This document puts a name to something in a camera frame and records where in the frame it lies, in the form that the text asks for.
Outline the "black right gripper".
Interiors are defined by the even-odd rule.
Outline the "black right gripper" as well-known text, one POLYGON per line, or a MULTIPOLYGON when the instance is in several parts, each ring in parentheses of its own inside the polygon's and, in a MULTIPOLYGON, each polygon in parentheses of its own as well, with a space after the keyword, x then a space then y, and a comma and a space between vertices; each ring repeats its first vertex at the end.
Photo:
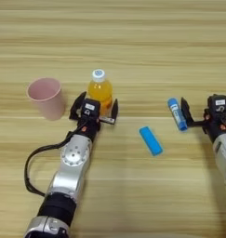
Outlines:
POLYGON ((180 100, 180 107, 187 126, 201 127, 212 142, 220 135, 226 134, 226 111, 217 112, 209 108, 204 110, 204 119, 194 121, 190 113, 190 106, 185 98, 180 100))

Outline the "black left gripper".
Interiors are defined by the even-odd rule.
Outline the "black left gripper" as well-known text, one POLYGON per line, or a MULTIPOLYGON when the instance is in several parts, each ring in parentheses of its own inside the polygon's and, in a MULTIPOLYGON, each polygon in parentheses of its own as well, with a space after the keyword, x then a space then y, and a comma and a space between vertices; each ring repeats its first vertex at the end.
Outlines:
POLYGON ((112 111, 111 111, 111 118, 109 117, 93 117, 93 116, 81 116, 78 115, 78 110, 81 108, 83 101, 86 97, 86 92, 81 93, 77 99, 74 101, 73 106, 70 110, 70 120, 76 120, 77 128, 76 128, 76 135, 84 136, 94 141, 95 137, 97 136, 98 132, 100 131, 100 124, 106 123, 113 125, 116 122, 117 114, 118 114, 118 100, 116 99, 113 103, 112 111))

